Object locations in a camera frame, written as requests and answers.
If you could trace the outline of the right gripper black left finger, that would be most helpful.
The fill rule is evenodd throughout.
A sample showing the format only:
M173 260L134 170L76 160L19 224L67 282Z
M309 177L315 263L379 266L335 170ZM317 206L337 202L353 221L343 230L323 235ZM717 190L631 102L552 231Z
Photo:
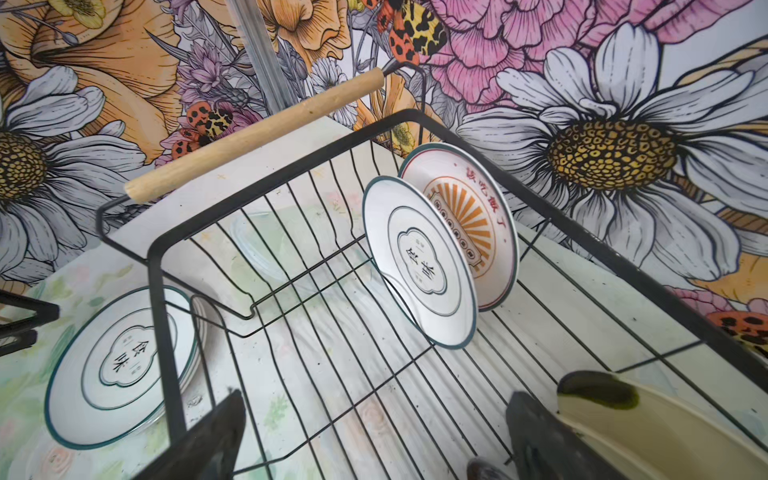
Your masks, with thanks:
M232 479L245 417L242 393L234 390L135 479Z

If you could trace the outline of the white plate orange pattern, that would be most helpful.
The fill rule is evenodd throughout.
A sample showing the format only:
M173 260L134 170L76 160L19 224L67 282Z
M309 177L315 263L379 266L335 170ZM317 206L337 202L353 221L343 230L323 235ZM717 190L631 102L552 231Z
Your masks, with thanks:
M487 169L468 152L437 142L415 148L398 176L447 223L470 268L478 308L501 305L517 280L520 249L505 196Z

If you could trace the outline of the black wire dish rack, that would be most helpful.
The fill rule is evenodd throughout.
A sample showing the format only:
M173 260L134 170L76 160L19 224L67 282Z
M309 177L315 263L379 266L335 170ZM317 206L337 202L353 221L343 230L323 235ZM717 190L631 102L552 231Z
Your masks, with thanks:
M204 200L152 236L145 255L103 234L102 241L143 265L154 328L170 444L234 390L240 390L246 426L233 478L251 471L272 476L300 452L320 455L327 434L363 407L377 403L399 450L417 474L443 463L457 474L449 450L476 452L480 438L513 462L505 413L515 391L542 401L511 362L521 346L534 368L542 359L513 327L515 306L504 301L478 314L470 343L443 348L414 326L387 289L368 248L361 220L332 216L314 173L327 169L344 205L401 160L376 137L415 123L441 143L463 141L419 110L405 110L351 131L328 118L303 119L247 154L220 157L234 190ZM269 174L250 172L249 156L277 161ZM166 292L187 293L183 308ZM227 342L224 360L236 375L223 397L195 423L184 414L180 368L170 354L171 317L184 311L194 329L211 327Z

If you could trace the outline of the white plate line pattern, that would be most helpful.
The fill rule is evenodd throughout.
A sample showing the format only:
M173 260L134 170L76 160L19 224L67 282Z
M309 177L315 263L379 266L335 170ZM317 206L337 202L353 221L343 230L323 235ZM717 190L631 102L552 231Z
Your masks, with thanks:
M111 445L164 413L150 291L126 292L97 311L56 361L46 427L74 450Z

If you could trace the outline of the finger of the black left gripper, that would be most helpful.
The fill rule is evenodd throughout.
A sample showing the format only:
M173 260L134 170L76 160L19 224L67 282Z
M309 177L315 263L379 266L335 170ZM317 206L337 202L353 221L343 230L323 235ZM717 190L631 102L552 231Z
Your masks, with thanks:
M32 347L37 341L37 331L34 329L20 333L2 334L0 356L11 355Z
M59 319L60 307L54 303L1 291L1 306L10 306L28 313L27 317L1 325L2 336L20 335Z

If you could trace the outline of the white plate grey pattern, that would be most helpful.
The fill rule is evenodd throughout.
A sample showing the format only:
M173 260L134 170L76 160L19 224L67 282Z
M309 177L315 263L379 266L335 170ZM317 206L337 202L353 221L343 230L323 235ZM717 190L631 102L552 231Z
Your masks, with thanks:
M415 187L378 176L365 188L362 218L375 266L404 314L428 340L466 347L479 305L457 240Z

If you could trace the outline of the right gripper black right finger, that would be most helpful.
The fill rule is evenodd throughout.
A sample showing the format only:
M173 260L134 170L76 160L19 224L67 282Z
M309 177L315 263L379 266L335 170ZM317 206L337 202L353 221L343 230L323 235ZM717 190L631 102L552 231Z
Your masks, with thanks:
M506 407L513 462L521 479L622 479L530 394L516 391Z

